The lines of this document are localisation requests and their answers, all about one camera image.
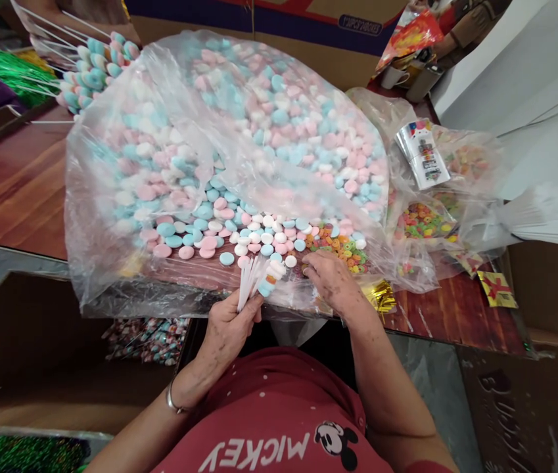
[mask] wooden table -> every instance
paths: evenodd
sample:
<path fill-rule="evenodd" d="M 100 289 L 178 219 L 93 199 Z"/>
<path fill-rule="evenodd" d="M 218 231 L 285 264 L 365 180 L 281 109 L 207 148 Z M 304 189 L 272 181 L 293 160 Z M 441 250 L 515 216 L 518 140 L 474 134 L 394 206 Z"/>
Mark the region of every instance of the wooden table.
<path fill-rule="evenodd" d="M 422 104 L 418 115 L 433 111 Z M 55 108 L 40 120 L 69 120 Z M 64 138 L 70 125 L 25 125 L 0 141 L 0 246 L 66 259 Z M 490 351 L 526 353 L 514 316 L 487 306 L 480 283 L 467 275 L 441 281 L 427 294 L 396 294 L 398 310 L 386 328 Z"/>

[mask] clear plastic bag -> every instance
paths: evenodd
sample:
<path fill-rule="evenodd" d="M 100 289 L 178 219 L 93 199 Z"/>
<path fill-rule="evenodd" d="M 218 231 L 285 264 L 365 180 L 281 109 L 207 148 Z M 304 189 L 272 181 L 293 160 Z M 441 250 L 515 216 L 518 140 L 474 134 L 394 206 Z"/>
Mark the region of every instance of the clear plastic bag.
<path fill-rule="evenodd" d="M 470 222 L 478 221 L 500 205 L 493 196 L 497 184 L 510 172 L 511 164 L 505 161 L 500 142 L 493 136 L 434 125 L 436 145 L 452 179 L 419 191 L 410 166 L 394 141 L 402 126 L 417 120 L 412 105 L 404 99 L 390 99 L 362 88 L 351 89 L 347 95 L 375 124 L 386 145 L 390 190 L 385 228 L 388 240 L 394 241 L 399 276 L 414 279 L 415 268 L 424 265 L 421 281 L 430 290 L 438 286 L 436 280 L 465 270 L 450 252 L 466 254 L 474 250 L 465 243 L 473 236 Z M 483 252 L 478 258 L 487 262 L 500 253 Z M 416 290 L 418 283 L 412 283 Z"/>
<path fill-rule="evenodd" d="M 346 95 L 261 43 L 199 31 L 146 47 L 71 130 L 66 189 L 72 279 L 94 315 L 197 316 L 239 287 L 239 268 L 218 260 L 228 243 L 184 260 L 151 253 L 162 237 L 141 240 L 159 222 L 184 226 L 201 212 L 224 223 L 211 204 L 218 190 L 238 213 L 360 233 L 370 272 L 395 282 L 379 133 Z M 287 318 L 331 314 L 313 301 L 297 271 L 268 298 Z"/>

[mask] bracelet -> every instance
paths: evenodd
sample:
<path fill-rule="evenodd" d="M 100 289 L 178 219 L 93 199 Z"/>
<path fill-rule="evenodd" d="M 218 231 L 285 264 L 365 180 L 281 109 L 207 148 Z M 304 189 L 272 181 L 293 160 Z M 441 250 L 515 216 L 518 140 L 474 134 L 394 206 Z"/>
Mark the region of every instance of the bracelet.
<path fill-rule="evenodd" d="M 169 386 L 167 386 L 167 392 L 165 395 L 165 398 L 167 399 L 167 405 L 171 410 L 175 411 L 177 415 L 191 412 L 191 409 L 187 409 L 186 407 L 178 407 L 174 404 L 174 400 L 172 399 L 172 386 L 174 384 L 174 379 L 172 379 L 172 381 L 169 383 Z"/>

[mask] white wall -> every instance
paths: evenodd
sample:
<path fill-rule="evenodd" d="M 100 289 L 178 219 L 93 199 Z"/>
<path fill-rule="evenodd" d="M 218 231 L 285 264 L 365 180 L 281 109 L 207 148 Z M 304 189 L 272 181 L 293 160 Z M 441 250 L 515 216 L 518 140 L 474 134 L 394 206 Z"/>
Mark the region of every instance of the white wall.
<path fill-rule="evenodd" d="M 472 54 L 456 64 L 431 92 L 436 113 L 443 117 L 489 64 L 522 31 L 549 0 L 513 0 L 495 28 Z"/>
<path fill-rule="evenodd" d="M 440 118 L 447 127 L 500 135 L 557 113 L 557 104 L 558 0 L 550 0 Z M 503 198 L 539 182 L 558 184 L 558 117 L 502 140 L 514 166 Z"/>

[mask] cardboard box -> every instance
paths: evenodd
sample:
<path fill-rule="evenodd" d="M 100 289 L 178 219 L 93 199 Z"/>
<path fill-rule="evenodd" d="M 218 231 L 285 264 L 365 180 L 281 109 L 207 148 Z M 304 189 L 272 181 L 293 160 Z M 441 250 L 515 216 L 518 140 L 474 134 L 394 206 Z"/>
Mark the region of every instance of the cardboard box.
<path fill-rule="evenodd" d="M 558 244 L 528 241 L 509 246 L 501 263 L 531 342 L 558 347 Z"/>
<path fill-rule="evenodd" d="M 558 348 L 539 361 L 457 352 L 485 472 L 558 472 Z"/>
<path fill-rule="evenodd" d="M 126 0 L 144 44 L 183 30 L 261 41 L 297 58 L 340 90 L 366 87 L 407 1 Z"/>
<path fill-rule="evenodd" d="M 175 369 L 105 361 L 110 319 L 82 319 L 69 281 L 10 273 L 0 285 L 0 426 L 118 433 Z"/>

